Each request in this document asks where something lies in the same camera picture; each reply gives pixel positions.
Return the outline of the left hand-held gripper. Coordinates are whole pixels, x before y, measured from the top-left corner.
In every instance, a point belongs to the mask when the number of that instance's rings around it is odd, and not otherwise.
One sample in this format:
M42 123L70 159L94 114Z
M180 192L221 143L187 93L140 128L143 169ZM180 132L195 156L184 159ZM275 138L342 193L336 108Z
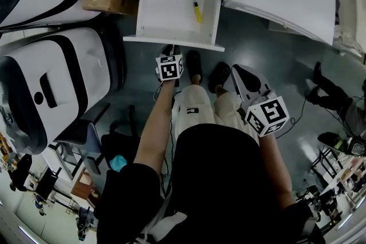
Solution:
M184 59L179 45L167 44L162 48L162 52L156 58L156 75L162 83L174 81L174 86L179 87L183 71Z

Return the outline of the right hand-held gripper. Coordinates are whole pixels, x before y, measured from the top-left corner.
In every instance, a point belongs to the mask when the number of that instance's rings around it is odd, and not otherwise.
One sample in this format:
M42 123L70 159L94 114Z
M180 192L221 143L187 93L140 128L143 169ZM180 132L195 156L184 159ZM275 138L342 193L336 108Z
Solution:
M235 64L231 76L236 93L241 98L238 112L259 137L275 133L289 120L289 114L281 96L259 71Z

